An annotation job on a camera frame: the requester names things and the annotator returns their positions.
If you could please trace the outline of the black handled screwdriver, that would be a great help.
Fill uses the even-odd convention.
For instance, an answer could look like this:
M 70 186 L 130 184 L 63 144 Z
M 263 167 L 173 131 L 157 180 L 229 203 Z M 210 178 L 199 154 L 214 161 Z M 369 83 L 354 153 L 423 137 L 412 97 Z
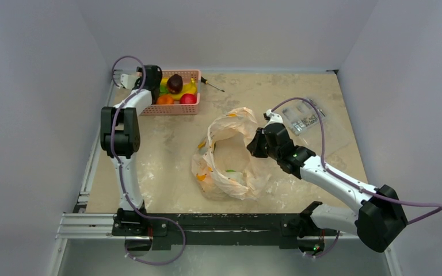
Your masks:
M 211 86 L 211 87 L 213 87 L 213 88 L 215 88 L 215 89 L 217 89 L 217 90 L 219 90 L 219 91 L 221 91 L 221 92 L 225 92 L 225 90 L 223 90 L 222 88 L 220 88 L 220 87 L 218 87 L 218 86 L 212 84 L 209 80 L 205 79 L 203 76 L 201 77 L 200 80 L 201 80 L 201 82 L 202 82 L 203 84 L 205 84 L 205 85 L 209 85 L 209 86 Z

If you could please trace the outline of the dark maroon fake fruit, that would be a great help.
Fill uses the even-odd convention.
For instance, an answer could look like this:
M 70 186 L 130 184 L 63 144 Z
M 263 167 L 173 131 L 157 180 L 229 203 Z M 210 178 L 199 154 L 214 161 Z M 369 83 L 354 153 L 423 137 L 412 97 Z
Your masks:
M 183 89 L 184 83 L 181 75 L 174 74 L 166 82 L 166 88 L 170 94 L 179 94 Z

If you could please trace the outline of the pink plastic basket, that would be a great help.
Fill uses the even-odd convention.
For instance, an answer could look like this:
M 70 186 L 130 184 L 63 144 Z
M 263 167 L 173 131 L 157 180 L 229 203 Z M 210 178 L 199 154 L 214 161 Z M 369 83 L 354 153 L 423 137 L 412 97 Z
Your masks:
M 200 92 L 200 78 L 202 77 L 202 73 L 197 69 L 190 70 L 164 70 L 163 78 L 171 77 L 174 74 L 178 74 L 182 77 L 185 85 L 190 84 L 191 79 L 194 80 L 197 88 L 196 103 L 179 103 L 178 101 L 175 104 L 171 105 L 151 105 L 145 108 L 144 111 L 140 114 L 141 116 L 161 116 L 161 115 L 194 115 L 199 112 L 199 103 L 201 101 L 201 92 Z

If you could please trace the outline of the red fake apple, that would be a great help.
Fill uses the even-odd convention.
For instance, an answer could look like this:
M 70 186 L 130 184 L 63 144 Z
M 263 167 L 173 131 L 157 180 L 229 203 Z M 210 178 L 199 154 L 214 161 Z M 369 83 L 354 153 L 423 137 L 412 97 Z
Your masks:
M 191 105 L 197 103 L 197 95 L 186 93 L 180 98 L 180 104 Z

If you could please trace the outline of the yellow fake banana bunch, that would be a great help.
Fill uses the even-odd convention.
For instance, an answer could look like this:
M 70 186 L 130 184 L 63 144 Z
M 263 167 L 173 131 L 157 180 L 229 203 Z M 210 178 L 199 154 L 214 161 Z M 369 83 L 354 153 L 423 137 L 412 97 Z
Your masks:
M 163 78 L 161 84 L 166 85 L 166 82 L 167 78 Z M 175 101 L 179 101 L 180 98 L 186 93 L 195 94 L 195 95 L 197 94 L 197 82 L 194 78 L 191 78 L 189 83 L 184 83 L 183 89 L 179 94 L 169 93 L 168 95 L 171 95 Z

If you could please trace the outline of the orange fake fruit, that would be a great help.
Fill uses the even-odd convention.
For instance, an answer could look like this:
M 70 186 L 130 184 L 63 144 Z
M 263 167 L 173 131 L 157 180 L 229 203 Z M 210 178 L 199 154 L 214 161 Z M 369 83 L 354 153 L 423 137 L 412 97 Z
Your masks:
M 175 100 L 171 95 L 162 95 L 160 96 L 157 101 L 156 101 L 157 105 L 173 105 L 175 104 Z

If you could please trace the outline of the translucent plastic bag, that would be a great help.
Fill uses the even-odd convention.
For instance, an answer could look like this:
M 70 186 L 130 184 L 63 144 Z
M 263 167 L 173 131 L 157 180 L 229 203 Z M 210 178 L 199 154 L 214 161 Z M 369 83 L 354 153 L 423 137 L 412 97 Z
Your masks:
M 216 118 L 192 156 L 191 171 L 203 195 L 211 200 L 257 200 L 271 177 L 267 159 L 252 157 L 247 145 L 258 122 L 248 108 Z

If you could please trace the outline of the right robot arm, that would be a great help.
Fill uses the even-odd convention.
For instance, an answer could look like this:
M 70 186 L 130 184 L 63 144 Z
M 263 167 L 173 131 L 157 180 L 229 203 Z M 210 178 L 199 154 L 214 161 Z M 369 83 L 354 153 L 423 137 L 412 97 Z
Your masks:
M 295 145 L 281 123 L 258 128 L 246 148 L 251 156 L 274 159 L 285 173 L 319 186 L 346 205 L 311 203 L 299 215 L 301 236 L 333 229 L 356 235 L 371 250 L 384 252 L 408 225 L 392 187 L 359 182 L 324 164 L 314 151 Z

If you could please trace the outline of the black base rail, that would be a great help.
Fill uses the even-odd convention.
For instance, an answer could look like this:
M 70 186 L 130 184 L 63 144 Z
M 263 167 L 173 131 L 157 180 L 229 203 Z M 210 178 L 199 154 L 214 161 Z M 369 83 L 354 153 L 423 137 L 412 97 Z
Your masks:
M 144 218 L 119 210 L 113 216 L 112 236 L 124 237 L 132 250 L 170 250 L 173 245 L 276 246 L 318 254 L 325 249 L 325 235 L 298 213 L 170 213 Z

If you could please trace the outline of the green fake mango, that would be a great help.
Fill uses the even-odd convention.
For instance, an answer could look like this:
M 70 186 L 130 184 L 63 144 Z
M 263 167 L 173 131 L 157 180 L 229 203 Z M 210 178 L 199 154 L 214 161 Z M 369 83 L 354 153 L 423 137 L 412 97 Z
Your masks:
M 169 90 L 166 87 L 166 85 L 161 84 L 159 87 L 159 95 L 162 96 L 162 95 L 166 95 L 166 94 L 169 94 Z

